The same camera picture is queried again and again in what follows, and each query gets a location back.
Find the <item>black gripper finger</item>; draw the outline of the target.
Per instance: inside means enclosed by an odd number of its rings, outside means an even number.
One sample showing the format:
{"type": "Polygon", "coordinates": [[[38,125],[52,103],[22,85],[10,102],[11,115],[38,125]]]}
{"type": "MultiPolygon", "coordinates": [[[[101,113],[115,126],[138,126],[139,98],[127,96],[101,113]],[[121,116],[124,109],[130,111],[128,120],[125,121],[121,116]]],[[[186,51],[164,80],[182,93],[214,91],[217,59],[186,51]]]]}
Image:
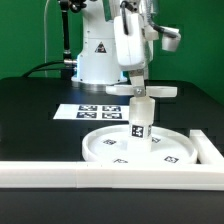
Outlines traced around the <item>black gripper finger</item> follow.
{"type": "Polygon", "coordinates": [[[145,96],[145,85],[144,85],[144,70],[132,70],[129,72],[129,79],[133,87],[135,97],[145,96]]]}

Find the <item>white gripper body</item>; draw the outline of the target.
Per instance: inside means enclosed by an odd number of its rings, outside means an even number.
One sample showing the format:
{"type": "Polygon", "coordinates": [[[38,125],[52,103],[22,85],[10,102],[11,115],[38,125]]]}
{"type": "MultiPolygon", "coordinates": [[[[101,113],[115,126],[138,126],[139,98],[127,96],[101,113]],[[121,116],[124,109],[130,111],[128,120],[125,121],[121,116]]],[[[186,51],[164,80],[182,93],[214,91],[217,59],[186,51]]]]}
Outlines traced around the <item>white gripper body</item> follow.
{"type": "Polygon", "coordinates": [[[144,37],[143,18],[137,14],[126,16],[128,33],[124,32],[121,16],[114,19],[114,37],[117,60],[123,71],[143,69],[151,60],[151,50],[144,37]]]}

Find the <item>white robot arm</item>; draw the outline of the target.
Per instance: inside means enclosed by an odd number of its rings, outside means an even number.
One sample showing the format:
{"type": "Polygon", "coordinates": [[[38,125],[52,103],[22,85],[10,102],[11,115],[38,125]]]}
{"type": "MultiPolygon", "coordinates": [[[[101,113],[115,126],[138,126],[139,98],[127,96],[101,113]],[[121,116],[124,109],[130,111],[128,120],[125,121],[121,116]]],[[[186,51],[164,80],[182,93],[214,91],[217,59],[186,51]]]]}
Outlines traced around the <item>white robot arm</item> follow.
{"type": "Polygon", "coordinates": [[[119,84],[129,81],[131,94],[146,95],[144,80],[153,58],[153,42],[174,52],[181,35],[177,29],[153,21],[157,0],[86,0],[73,10],[83,16],[83,49],[77,56],[77,76],[90,89],[103,88],[123,95],[119,84]]]}

